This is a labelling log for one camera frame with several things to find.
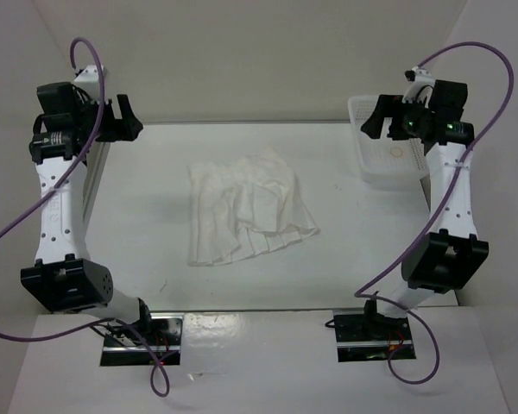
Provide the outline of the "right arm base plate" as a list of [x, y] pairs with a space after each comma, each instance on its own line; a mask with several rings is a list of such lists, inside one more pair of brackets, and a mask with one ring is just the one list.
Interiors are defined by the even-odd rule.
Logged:
[[336, 338], [339, 362], [414, 360], [413, 337], [406, 318], [375, 325], [363, 310], [335, 310], [325, 327]]

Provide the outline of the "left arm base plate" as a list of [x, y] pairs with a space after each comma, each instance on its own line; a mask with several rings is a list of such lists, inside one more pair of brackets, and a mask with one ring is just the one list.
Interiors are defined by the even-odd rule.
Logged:
[[[182, 313], [156, 312], [151, 315], [149, 329], [141, 333], [163, 366], [180, 364], [183, 321]], [[154, 365], [145, 346], [128, 329], [101, 323], [92, 331], [103, 339], [101, 367]]]

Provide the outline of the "white pleated skirt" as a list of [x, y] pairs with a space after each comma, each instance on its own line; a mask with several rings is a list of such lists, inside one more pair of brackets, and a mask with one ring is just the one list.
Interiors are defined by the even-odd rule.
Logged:
[[319, 233], [294, 169], [271, 147], [230, 164], [195, 163], [188, 172], [191, 267], [247, 260]]

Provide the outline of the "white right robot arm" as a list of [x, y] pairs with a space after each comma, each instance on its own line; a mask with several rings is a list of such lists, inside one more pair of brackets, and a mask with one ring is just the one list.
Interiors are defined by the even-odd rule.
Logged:
[[361, 317], [362, 332], [371, 339], [390, 330], [390, 319], [404, 318], [432, 296], [463, 289], [489, 255], [471, 208], [469, 146], [475, 133], [461, 119], [467, 97], [464, 83], [418, 76], [404, 95], [381, 95], [361, 127], [376, 138], [388, 118], [388, 138], [419, 139], [430, 179], [429, 226], [400, 260], [402, 282], [387, 301], [370, 301], [372, 310]]

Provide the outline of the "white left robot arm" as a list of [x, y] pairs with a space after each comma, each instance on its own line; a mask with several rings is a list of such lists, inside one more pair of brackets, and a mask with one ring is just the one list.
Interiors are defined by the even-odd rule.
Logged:
[[35, 263], [22, 269], [22, 286], [50, 312], [122, 319], [127, 338], [147, 343], [155, 332], [148, 306], [115, 289], [110, 270], [92, 261], [85, 243], [84, 146], [98, 113], [98, 83], [42, 85], [37, 98], [42, 113], [35, 119], [29, 152], [46, 201]]

